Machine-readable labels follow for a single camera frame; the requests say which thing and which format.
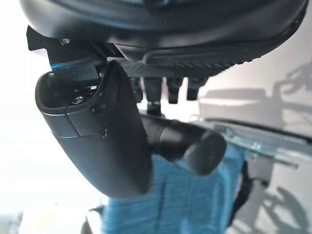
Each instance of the black strap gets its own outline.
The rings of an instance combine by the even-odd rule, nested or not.
[[[232,209],[232,214],[231,214],[231,218],[229,221],[229,226],[232,225],[233,220],[234,220],[237,212],[248,201],[250,193],[252,192],[252,189],[253,189],[253,180],[249,177],[249,174],[248,174],[248,163],[247,163],[247,161],[245,161],[243,164],[242,176],[243,176],[243,180],[242,180],[241,187],[240,187],[240,190],[238,192],[237,198],[233,204],[233,209]]]

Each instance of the black plastic housing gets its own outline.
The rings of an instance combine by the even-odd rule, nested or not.
[[[152,173],[147,136],[123,69],[110,62],[96,93],[81,104],[71,104],[73,86],[51,73],[36,86],[37,106],[66,154],[109,197],[147,193]]]

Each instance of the blue cloth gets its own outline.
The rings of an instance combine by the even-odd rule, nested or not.
[[[131,201],[109,199],[102,233],[224,233],[244,160],[244,150],[228,145],[219,167],[210,176],[199,178],[154,156],[150,193]]]

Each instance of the screw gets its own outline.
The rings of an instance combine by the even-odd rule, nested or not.
[[[60,43],[61,43],[62,46],[67,45],[67,44],[70,43],[70,39],[61,39]]]

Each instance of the black plastic cover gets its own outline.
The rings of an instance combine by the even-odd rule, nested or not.
[[[146,48],[270,39],[289,28],[307,2],[201,0],[151,10],[115,0],[20,0],[30,26],[44,36]]]
[[[43,75],[36,103],[66,154],[109,197],[147,193],[152,173],[147,136],[123,69],[110,62],[94,96],[77,105],[64,80]]]

